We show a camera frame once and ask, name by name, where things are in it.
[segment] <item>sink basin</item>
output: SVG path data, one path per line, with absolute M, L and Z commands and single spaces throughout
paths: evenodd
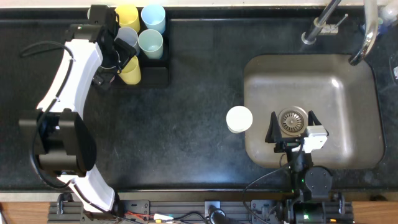
M 282 154 L 264 142 L 271 113 L 282 135 L 297 136 L 312 110 L 329 132 L 315 165 L 331 169 L 374 167 L 383 157 L 384 140 L 372 69 L 348 63 L 349 55 L 261 55 L 244 69 L 244 105 L 253 114 L 246 151 L 260 166 L 279 167 Z

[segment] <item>black countertop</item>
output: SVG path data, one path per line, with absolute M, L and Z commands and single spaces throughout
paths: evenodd
M 90 88 L 84 121 L 98 147 L 96 165 L 117 190 L 241 189 L 270 172 L 250 160 L 244 133 L 228 131 L 225 116 L 243 105 L 243 68 L 262 54 L 350 54 L 363 35 L 363 9 L 343 8 L 336 36 L 314 45 L 300 40 L 319 9 L 168 9 L 171 84 L 164 89 Z M 34 173 L 18 127 L 21 111 L 46 94 L 61 51 L 18 58 L 23 47 L 62 42 L 71 23 L 85 22 L 84 9 L 7 10 L 0 17 L 0 191 L 51 191 Z M 334 189 L 393 189 L 398 186 L 398 29 L 377 40 L 366 61 L 374 69 L 386 140 L 383 160 L 373 169 L 333 170 Z M 259 184 L 289 190 L 280 172 Z

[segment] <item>sink drain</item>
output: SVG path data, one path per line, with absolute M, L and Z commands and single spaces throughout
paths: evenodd
M 298 106 L 286 108 L 279 113 L 281 130 L 288 135 L 298 135 L 307 123 L 306 112 Z

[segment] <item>wall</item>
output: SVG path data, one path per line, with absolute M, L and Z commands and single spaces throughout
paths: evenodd
M 133 3 L 145 6 L 158 3 L 163 6 L 324 6 L 330 0 L 0 0 L 0 8 L 10 7 L 89 7 L 91 4 L 106 3 L 117 6 Z M 377 0 L 385 5 L 389 0 Z M 363 0 L 342 0 L 340 6 L 363 5 Z

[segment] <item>chrome faucet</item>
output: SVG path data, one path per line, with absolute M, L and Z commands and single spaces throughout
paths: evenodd
M 317 40 L 317 35 L 321 34 L 322 30 L 326 26 L 326 21 L 329 19 L 332 12 L 337 8 L 341 0 L 331 0 L 327 7 L 323 10 L 321 15 L 314 19 L 313 25 L 307 32 L 304 32 L 301 36 L 304 44 L 313 44 Z M 365 17 L 366 17 L 366 30 L 365 38 L 363 40 L 362 47 L 358 50 L 358 53 L 353 54 L 349 58 L 350 65 L 357 65 L 362 61 L 365 56 L 370 52 L 374 41 L 376 40 L 377 30 L 379 28 L 378 14 L 377 14 L 377 1 L 376 0 L 364 0 Z

